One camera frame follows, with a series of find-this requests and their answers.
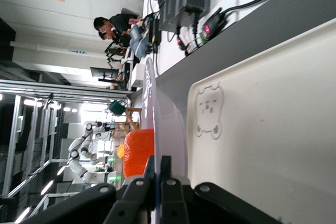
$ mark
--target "screw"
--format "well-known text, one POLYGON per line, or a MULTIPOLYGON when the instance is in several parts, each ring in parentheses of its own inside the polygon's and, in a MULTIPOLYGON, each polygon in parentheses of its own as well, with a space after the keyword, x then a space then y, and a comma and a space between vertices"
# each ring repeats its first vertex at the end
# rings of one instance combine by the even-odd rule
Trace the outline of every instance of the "screw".
POLYGON ((135 182, 135 184, 137 186, 142 186, 143 185, 143 181, 142 180, 138 180, 138 181, 135 182))
POLYGON ((106 193, 108 190, 109 190, 109 188, 107 186, 104 186, 104 187, 99 189, 99 192, 103 194, 103 193, 106 193))
POLYGON ((208 186, 203 185, 200 187, 200 190, 207 193, 208 191, 210 191, 210 188, 208 186))
POLYGON ((169 185, 169 186, 173 186, 173 185, 175 185, 176 184, 176 181, 175 180, 173 180, 173 179, 169 179, 169 180, 167 180, 167 185, 169 185))

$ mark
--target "pipe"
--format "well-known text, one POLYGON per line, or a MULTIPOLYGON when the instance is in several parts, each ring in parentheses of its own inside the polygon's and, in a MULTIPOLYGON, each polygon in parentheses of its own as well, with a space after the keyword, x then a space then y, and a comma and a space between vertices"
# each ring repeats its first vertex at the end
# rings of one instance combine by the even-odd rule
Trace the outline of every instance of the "pipe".
POLYGON ((97 52, 87 52, 83 50, 49 47, 49 46, 43 46, 40 44, 30 44, 30 43, 23 43, 23 42, 17 42, 17 41, 11 41, 9 44, 12 47, 25 48, 25 49, 31 49, 31 50, 36 50, 36 51, 57 52, 61 54, 70 54, 70 55, 84 55, 84 56, 92 56, 92 57, 98 57, 98 58, 106 57, 104 54, 100 54, 97 52))

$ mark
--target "black power adapter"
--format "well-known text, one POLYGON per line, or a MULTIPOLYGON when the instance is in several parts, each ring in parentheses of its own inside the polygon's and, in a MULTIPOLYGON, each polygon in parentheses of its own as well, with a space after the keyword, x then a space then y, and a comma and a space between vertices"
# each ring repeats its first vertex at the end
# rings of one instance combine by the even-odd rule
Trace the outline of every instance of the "black power adapter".
POLYGON ((213 39, 227 24, 225 13, 221 13, 219 8, 210 18, 203 24, 202 34, 205 40, 213 39))

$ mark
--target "black shirt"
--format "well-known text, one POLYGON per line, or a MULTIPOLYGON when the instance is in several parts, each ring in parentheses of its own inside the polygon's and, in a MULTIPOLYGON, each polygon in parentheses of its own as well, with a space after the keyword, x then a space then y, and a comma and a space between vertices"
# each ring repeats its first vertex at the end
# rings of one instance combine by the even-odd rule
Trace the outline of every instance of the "black shirt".
POLYGON ((130 18, 138 18, 136 15, 132 14, 117 14, 109 19, 109 22, 115 27, 118 33, 122 34, 123 31, 127 31, 131 28, 128 24, 130 18))

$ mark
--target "man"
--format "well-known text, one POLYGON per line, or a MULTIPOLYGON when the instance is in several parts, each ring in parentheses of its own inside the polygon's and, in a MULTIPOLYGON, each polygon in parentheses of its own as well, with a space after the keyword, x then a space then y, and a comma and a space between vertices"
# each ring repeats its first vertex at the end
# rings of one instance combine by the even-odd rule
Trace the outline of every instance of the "man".
POLYGON ((127 31, 131 28, 129 24, 130 19, 137 19, 136 15, 132 14, 117 14, 112 16, 110 19, 104 17, 97 17, 93 21, 93 26, 97 31, 101 33, 106 33, 111 31, 112 28, 115 28, 117 33, 122 34, 124 31, 127 31))

